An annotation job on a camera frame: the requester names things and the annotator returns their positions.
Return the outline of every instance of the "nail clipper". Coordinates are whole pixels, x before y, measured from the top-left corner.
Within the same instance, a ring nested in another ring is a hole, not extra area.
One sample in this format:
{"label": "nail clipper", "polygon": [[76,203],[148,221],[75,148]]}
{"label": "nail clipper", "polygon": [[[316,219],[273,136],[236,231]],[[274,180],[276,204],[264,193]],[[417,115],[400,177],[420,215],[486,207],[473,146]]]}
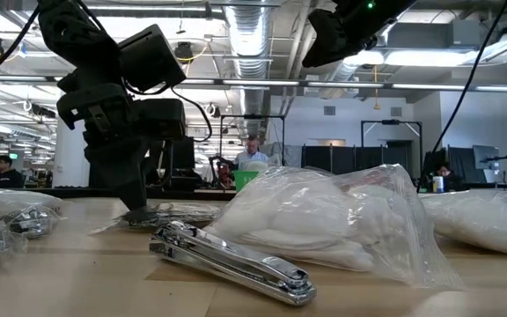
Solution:
{"label": "nail clipper", "polygon": [[293,306],[305,305],[316,296],[316,288],[308,281],[308,273],[301,268],[180,221],[159,227],[151,235],[150,251]]}

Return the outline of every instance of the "computer monitor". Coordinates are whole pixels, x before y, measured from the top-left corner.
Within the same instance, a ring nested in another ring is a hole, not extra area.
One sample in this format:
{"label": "computer monitor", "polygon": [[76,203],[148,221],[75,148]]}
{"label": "computer monitor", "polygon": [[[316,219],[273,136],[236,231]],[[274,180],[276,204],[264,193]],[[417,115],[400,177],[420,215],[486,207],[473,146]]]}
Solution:
{"label": "computer monitor", "polygon": [[[195,168],[195,142],[191,137],[185,137],[181,141],[173,141],[173,151],[167,150],[173,155],[171,161],[172,168]],[[162,167],[167,168],[168,159],[162,159]]]}
{"label": "computer monitor", "polygon": [[497,158],[500,151],[494,146],[473,145],[474,168],[476,169],[494,169],[495,161],[487,159]]}

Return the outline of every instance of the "green container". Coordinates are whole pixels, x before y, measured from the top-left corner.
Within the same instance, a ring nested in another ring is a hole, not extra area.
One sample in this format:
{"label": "green container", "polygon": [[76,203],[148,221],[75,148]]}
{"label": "green container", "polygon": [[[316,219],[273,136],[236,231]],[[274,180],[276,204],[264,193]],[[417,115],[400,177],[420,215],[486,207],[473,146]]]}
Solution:
{"label": "green container", "polygon": [[234,180],[236,181],[236,191],[242,190],[242,188],[251,180],[253,180],[258,173],[257,171],[233,171]]}

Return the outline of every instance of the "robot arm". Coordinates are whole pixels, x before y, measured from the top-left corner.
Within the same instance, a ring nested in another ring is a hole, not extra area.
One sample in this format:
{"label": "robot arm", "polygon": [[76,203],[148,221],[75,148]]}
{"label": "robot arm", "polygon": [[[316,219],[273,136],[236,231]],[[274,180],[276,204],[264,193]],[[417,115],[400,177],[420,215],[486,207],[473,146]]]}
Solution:
{"label": "robot arm", "polygon": [[130,210],[146,206],[143,159],[155,141],[185,136],[180,100],[133,100],[183,80],[158,26],[117,44],[80,0],[39,0],[39,24],[52,51],[77,68],[58,83],[58,114],[70,129],[85,125],[84,154]]}

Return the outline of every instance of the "wooden table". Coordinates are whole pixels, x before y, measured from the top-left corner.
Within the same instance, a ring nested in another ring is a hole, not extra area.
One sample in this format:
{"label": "wooden table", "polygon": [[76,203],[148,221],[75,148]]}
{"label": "wooden table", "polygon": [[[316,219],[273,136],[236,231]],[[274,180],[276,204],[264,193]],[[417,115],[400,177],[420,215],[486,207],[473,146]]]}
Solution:
{"label": "wooden table", "polygon": [[317,298],[295,308],[148,254],[148,234],[87,233],[125,210],[109,198],[79,199],[56,232],[0,268],[0,317],[424,316],[507,317],[507,255],[459,244],[443,249],[468,291],[405,284],[300,264]]}

